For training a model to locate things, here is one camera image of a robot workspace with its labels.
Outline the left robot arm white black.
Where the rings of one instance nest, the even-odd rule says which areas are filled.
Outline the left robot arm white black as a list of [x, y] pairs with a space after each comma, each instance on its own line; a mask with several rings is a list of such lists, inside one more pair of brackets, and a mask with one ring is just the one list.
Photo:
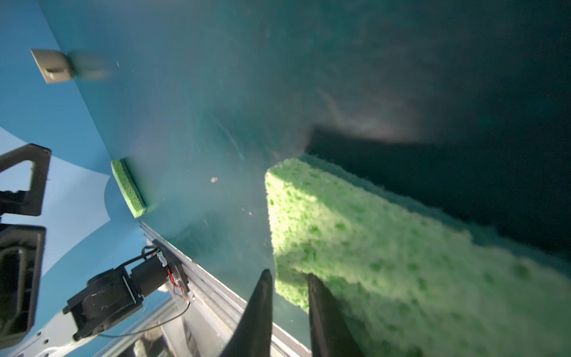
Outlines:
[[133, 315], [167, 282], [161, 249], [146, 246], [137, 257], [88, 280], [21, 346], [35, 323], [46, 233], [42, 226], [1, 224], [1, 348], [13, 348], [13, 356], [64, 356]]

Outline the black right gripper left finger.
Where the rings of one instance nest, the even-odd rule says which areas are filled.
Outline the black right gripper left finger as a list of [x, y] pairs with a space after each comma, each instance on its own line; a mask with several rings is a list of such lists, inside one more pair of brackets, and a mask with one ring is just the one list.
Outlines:
[[223, 356], [269, 357], [272, 343], [273, 278], [269, 269], [263, 270], [242, 318]]

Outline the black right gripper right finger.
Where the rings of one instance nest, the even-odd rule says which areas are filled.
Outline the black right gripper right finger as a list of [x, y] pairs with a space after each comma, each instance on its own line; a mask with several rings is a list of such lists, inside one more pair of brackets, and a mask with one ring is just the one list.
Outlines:
[[313, 356], [363, 356], [331, 291], [314, 274], [307, 277]]

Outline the green sponge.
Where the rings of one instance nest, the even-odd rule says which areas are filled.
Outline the green sponge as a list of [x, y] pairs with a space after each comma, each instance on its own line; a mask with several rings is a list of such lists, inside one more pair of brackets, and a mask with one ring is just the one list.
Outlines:
[[367, 356], [568, 356], [570, 264], [307, 157], [265, 186], [276, 290], [316, 275]]
[[111, 161], [111, 169], [115, 181], [121, 191], [121, 194], [134, 218], [144, 215], [147, 206], [142, 199], [140, 192], [133, 181], [132, 175], [126, 166], [125, 160]]

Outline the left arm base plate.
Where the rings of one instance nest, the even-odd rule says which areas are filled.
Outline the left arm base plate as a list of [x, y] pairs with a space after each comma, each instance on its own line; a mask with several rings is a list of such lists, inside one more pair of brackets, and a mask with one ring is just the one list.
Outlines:
[[166, 262], [173, 293], [183, 297], [184, 300], [189, 300], [190, 290], [187, 285], [188, 276], [184, 270], [183, 262], [179, 259], [178, 255], [170, 249], [168, 244], [157, 239], [153, 240], [152, 243], [159, 249], [164, 261]]

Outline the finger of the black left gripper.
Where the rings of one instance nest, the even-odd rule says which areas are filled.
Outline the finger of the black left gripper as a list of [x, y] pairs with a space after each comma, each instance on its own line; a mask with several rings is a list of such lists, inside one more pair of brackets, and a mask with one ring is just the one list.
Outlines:
[[35, 144], [25, 144], [1, 155], [1, 173], [29, 161], [32, 163], [31, 181], [28, 190], [1, 191], [1, 215], [16, 214], [38, 217], [41, 215], [43, 199], [48, 181], [51, 150]]
[[34, 326], [45, 242], [43, 227], [1, 225], [1, 349]]

